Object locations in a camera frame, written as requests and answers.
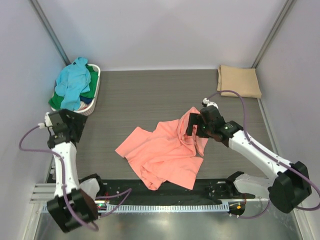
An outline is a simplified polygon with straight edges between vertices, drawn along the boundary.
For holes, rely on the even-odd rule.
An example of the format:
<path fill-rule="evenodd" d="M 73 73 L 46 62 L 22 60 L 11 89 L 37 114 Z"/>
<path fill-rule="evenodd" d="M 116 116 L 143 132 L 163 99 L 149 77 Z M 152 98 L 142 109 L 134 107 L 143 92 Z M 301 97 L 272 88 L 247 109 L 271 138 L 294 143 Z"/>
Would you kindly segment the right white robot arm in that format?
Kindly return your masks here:
<path fill-rule="evenodd" d="M 302 162 L 292 163 L 276 155 L 235 121 L 226 122 L 214 105 L 189 114 L 186 134 L 224 144 L 265 174 L 265 178 L 243 172 L 231 175 L 225 185 L 225 192 L 231 198 L 242 193 L 268 198 L 279 211 L 288 214 L 312 193 L 308 168 Z"/>

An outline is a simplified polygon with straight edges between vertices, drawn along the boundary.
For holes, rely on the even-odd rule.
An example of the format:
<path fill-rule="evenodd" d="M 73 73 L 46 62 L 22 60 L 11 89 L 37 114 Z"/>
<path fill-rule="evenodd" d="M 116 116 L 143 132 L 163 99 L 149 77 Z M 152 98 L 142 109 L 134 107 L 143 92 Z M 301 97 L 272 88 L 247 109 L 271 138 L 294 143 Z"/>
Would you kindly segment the white plastic laundry basket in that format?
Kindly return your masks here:
<path fill-rule="evenodd" d="M 90 91 L 80 95 L 80 106 L 77 110 L 74 110 L 74 112 L 84 116 L 89 116 L 93 113 L 97 103 L 101 82 L 101 69 L 96 64 L 90 63 L 86 65 L 86 68 L 89 70 L 91 77 L 91 82 L 89 84 Z M 59 110 L 63 99 L 63 97 L 58 96 L 56 92 L 54 92 L 51 99 L 48 101 L 49 106 L 53 111 Z"/>

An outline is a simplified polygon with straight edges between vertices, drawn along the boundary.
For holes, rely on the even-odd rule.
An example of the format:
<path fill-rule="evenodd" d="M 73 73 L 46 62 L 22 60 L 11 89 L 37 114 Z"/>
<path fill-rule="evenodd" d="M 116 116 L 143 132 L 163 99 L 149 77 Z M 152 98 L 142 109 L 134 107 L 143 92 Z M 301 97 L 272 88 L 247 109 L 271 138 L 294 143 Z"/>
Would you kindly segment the salmon pink t shirt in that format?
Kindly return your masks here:
<path fill-rule="evenodd" d="M 196 136 L 195 126 L 190 136 L 186 134 L 190 114 L 197 113 L 191 107 L 180 119 L 160 121 L 152 132 L 138 126 L 116 148 L 149 190 L 158 190 L 166 181 L 194 188 L 208 142 Z"/>

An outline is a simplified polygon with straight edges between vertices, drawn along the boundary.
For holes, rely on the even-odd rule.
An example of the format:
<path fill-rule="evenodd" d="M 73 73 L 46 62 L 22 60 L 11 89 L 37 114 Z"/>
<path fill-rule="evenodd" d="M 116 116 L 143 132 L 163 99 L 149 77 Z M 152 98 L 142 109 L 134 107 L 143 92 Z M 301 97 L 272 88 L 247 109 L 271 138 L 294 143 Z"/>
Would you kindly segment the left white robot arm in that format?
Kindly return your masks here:
<path fill-rule="evenodd" d="M 106 187 L 97 174 L 78 178 L 76 155 L 87 116 L 68 109 L 45 114 L 49 131 L 47 145 L 55 163 L 54 198 L 47 202 L 47 210 L 64 233 L 86 226 L 96 231 L 98 219 L 95 200 L 101 200 Z"/>

